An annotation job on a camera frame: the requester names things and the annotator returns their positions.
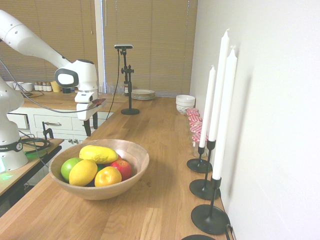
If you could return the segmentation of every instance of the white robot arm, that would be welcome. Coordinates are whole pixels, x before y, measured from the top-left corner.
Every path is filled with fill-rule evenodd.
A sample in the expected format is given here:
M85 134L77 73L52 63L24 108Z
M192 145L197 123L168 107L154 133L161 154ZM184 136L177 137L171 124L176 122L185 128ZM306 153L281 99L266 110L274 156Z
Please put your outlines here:
M22 22L3 10L0 10L0 40L21 54L45 59L56 66L58 70L55 72L55 79L61 87L78 87L79 92L74 98L78 103L77 111L95 106L92 101L98 99L98 79L93 62L68 61ZM87 121L97 110L98 108L78 112L78 118Z
M93 125L96 129L97 110L102 106L94 108L96 104L92 102L98 99L97 72L94 63L88 60L68 61L23 23L0 9L1 41L21 54L45 59L56 66L58 69L55 72L55 80L61 87L78 87L74 100L77 103L76 110L82 112L78 112L77 115L84 121L86 134L90 136L89 118L93 116ZM28 162L22 151L18 127L7 118L7 113L18 109L23 103L22 95L9 87L0 77L0 160L2 159L6 171L18 169Z

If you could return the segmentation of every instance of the wooden blinds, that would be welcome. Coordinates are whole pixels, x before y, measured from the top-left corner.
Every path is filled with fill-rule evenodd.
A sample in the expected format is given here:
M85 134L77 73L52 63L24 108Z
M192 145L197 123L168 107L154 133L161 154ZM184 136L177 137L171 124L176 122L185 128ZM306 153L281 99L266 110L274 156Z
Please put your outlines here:
M74 62L97 63L94 0L2 0L0 9L14 16L53 49ZM57 68L43 59L25 56L0 42L0 59L17 81L54 81ZM0 76L12 81L0 64Z
M160 96L189 94L194 51L196 0L106 0L104 48L106 81L115 85L115 44L133 44L127 64L134 69L134 89ZM124 67L120 55L120 69ZM120 73L119 81L124 81Z

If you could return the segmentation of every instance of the candle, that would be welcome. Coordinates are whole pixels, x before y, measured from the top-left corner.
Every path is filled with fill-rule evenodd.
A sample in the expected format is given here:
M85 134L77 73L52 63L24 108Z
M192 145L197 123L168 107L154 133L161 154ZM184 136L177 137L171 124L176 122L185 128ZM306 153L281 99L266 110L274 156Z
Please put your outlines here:
M213 97L214 87L215 87L215 76L216 76L216 70L215 70L215 67L212 66L212 68L209 72L208 87L206 90L204 114L203 114L203 119L202 119L202 129L201 129L200 142L199 142L200 148L204 148L205 144L206 144L206 136L207 136L208 123L209 123L210 109L211 109L211 105L212 105L212 97Z
M225 80L221 102L221 113L219 118L219 127L217 131L217 141L215 144L214 164L212 169L212 178L215 180L219 180L221 178L222 164L224 160L227 138L229 113L235 82L236 65L237 57L235 55L235 50L232 49L226 61Z
M228 49L229 49L229 37L228 37L228 30L226 30L223 37L221 38L221 44L220 44L218 70L216 73L214 98L213 98L213 106L212 106L212 113L211 113L210 130L209 130L210 142L215 141L217 137L221 98L222 98L222 91L223 91L225 73L226 73Z

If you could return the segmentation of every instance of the white cabinet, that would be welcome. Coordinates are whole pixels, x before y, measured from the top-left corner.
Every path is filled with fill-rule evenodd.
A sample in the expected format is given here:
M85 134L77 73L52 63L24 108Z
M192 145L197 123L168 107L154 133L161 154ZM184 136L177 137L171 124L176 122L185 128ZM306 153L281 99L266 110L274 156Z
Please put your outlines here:
M70 112L68 110L59 110L61 112ZM107 112L98 112L98 126L103 124L107 119ZM51 128L53 137L56 139L64 139L61 144L62 150L70 148L76 144L80 144L87 138L84 122L79 120L76 113L58 113L44 108L20 107L19 109L8 113L10 121L18 125L20 131L25 134L34 134L35 137L44 138L43 124L46 123L45 128ZM93 128L93 119L90 118L91 132ZM49 170L44 166L40 171L34 175L28 183L30 185L37 184L42 178L49 173Z

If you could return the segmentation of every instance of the red checkered lid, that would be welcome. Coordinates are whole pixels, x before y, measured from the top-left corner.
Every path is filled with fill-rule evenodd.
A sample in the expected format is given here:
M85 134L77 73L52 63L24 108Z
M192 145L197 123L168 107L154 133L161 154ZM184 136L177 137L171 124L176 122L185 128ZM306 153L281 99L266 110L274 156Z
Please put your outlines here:
M199 143L200 142L200 137L201 137L201 134L200 133L195 133L192 135L192 140ZM209 139L209 136L205 136L205 141L208 141Z
M186 114L188 116L200 116L200 114L197 111L188 111Z
M194 127L194 126L202 126L202 122L201 121L191 121L189 122L190 127Z
M196 122L196 121L202 122L202 118L199 117L199 116L194 116L194 115L192 115L192 116L189 116L188 119L189 119L189 122Z
M186 111L187 111L187 113L188 112L197 112L197 113L199 112L198 108L195 108L195 107L187 108Z
M195 134L200 134L202 129L202 124L201 125L196 125L190 127L190 132L195 133Z

